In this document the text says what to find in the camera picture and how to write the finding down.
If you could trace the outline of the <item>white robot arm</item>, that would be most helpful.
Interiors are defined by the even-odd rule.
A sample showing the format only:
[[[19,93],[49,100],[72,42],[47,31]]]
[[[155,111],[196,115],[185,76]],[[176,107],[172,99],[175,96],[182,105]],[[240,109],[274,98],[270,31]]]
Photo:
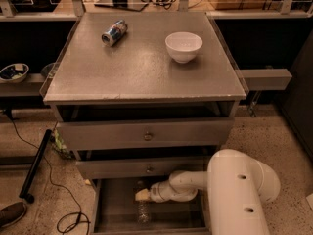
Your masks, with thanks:
[[[281,189],[277,173],[242,152],[224,149],[209,160],[205,171],[176,170],[168,179],[135,194],[137,202],[193,200],[207,193],[212,235],[270,235],[262,205]]]

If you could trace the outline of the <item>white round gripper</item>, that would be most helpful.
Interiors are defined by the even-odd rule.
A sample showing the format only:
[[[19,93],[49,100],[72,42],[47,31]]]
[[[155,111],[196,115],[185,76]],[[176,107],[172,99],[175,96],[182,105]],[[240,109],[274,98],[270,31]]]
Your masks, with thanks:
[[[150,191],[148,189],[142,189],[135,194],[135,200],[138,202],[149,200],[156,203],[166,202],[169,200],[168,184],[163,181],[153,184]]]

